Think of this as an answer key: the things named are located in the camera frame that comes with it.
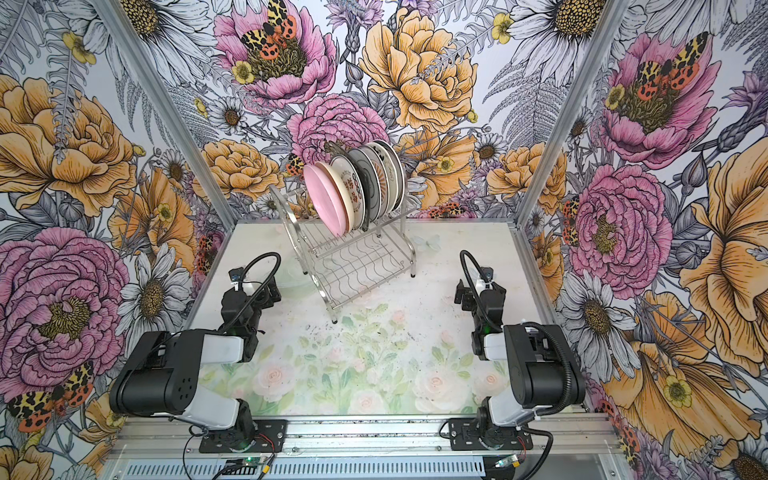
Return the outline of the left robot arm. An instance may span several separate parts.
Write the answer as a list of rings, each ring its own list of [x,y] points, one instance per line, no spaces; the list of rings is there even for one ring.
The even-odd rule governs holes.
[[[218,329],[143,334],[111,388],[110,408],[125,416],[194,425],[228,449],[250,447],[258,430],[247,402],[201,386],[199,374],[205,365],[250,362],[262,312],[280,300],[275,280],[259,285],[251,295],[234,287],[222,298],[223,324]]]

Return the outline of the beige round plate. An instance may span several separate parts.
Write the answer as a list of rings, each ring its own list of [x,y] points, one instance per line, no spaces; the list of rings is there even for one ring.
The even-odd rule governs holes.
[[[343,221],[343,227],[337,234],[337,237],[340,237],[349,233],[354,226],[354,208],[351,196],[341,175],[330,164],[319,162],[318,166],[323,169],[331,179],[332,185],[336,191],[336,196],[340,199],[341,211],[338,214],[338,217]]]

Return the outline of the pink round plate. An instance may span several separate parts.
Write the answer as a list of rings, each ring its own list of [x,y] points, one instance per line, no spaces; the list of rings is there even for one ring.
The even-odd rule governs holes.
[[[307,165],[304,167],[304,179],[320,220],[334,237],[343,236],[348,226],[346,209],[326,169],[318,165]]]

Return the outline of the white plate black emblem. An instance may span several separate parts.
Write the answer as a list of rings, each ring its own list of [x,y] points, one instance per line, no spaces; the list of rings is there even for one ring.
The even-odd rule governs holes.
[[[368,145],[362,146],[361,150],[370,159],[376,172],[381,200],[377,218],[381,219],[391,211],[389,206],[390,182],[384,168],[384,157],[376,148],[372,148]]]

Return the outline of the white plate green red rim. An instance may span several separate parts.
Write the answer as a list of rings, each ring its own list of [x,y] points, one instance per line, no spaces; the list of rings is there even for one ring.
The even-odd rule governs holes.
[[[405,197],[407,195],[407,180],[405,177],[404,167],[400,157],[398,156],[394,148],[389,143],[380,141],[380,144],[387,151],[388,156],[391,158],[391,162],[395,166],[395,172],[397,177],[397,180],[396,180],[397,194],[396,194],[396,201],[395,201],[393,210],[397,211],[403,206],[405,202]]]

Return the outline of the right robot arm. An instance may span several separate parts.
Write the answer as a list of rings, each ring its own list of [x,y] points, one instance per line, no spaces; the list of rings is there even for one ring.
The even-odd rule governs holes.
[[[533,446],[529,424],[583,402],[585,381],[561,327],[502,322],[506,290],[495,282],[478,291],[460,281],[454,302],[472,315],[473,354],[504,362],[508,386],[482,398],[472,420],[448,421],[454,451],[526,450]]]

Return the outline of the white plate orange sunburst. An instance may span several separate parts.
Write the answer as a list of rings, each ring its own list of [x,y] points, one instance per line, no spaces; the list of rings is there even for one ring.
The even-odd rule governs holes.
[[[371,142],[369,146],[379,156],[385,171],[388,185],[387,213],[390,214],[393,213],[400,204],[401,184],[398,177],[397,165],[394,162],[394,158],[390,155],[389,150],[384,147],[382,142],[376,140]]]

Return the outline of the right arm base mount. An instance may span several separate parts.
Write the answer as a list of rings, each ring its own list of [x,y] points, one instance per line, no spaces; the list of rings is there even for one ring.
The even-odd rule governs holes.
[[[522,451],[533,447],[531,436],[514,427],[481,427],[477,419],[449,418],[441,428],[453,451]]]

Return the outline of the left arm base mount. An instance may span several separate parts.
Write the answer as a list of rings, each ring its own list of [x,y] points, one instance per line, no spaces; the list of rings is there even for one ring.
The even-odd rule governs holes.
[[[288,427],[287,420],[254,420],[243,431],[232,427],[211,431],[204,435],[199,451],[204,454],[225,453],[280,453]]]

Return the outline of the dark square floral plate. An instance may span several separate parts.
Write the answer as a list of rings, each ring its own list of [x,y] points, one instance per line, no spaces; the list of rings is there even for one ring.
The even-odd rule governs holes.
[[[347,152],[360,176],[366,201],[368,223],[372,224],[379,218],[382,200],[382,187],[374,167],[373,159],[364,150],[355,148]]]

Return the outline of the white plate red characters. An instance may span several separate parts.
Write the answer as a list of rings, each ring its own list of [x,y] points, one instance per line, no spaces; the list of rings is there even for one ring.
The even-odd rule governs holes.
[[[352,221],[350,229],[360,229],[366,215],[365,195],[361,178],[352,161],[346,156],[335,156],[331,160],[331,167],[340,175],[351,201]]]

